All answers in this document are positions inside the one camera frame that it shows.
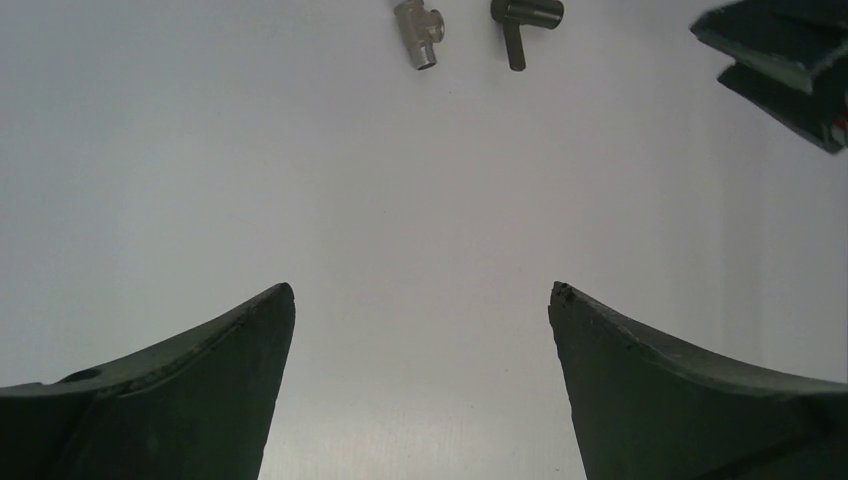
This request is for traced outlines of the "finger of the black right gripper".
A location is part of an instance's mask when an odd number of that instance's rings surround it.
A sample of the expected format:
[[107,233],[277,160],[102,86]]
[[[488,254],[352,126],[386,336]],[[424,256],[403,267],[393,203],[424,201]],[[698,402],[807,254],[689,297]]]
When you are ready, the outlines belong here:
[[845,1],[733,1],[690,32],[705,45],[804,94],[847,55]]
[[814,81],[810,94],[736,63],[718,82],[829,154],[847,148],[847,64],[840,62]]

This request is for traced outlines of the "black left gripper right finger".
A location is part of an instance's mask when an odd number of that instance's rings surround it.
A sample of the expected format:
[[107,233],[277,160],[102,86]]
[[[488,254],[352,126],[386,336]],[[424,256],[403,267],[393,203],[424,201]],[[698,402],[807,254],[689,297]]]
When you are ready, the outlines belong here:
[[751,365],[564,282],[548,308],[590,479],[843,479],[847,387]]

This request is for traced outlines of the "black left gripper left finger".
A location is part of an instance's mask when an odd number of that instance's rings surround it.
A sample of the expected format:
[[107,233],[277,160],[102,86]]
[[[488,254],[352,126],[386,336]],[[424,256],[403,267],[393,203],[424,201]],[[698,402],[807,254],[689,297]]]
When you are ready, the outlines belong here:
[[295,326],[290,285],[52,384],[1,391],[5,479],[254,479]]

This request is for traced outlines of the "dark metal faucet handle valve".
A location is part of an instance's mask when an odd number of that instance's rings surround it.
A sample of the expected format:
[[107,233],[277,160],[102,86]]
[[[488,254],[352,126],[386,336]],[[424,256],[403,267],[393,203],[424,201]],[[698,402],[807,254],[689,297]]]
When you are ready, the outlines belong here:
[[492,0],[490,14],[501,26],[510,69],[521,72],[526,69],[521,27],[556,29],[563,20],[565,5],[558,0]]

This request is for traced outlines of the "silver tee pipe fitting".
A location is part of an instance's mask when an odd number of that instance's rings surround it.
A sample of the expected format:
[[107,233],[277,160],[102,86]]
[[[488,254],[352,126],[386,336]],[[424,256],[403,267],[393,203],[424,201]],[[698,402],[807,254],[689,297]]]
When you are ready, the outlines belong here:
[[435,66],[434,45],[445,35],[442,14],[436,9],[428,10],[422,0],[400,1],[393,13],[412,67],[423,71]]

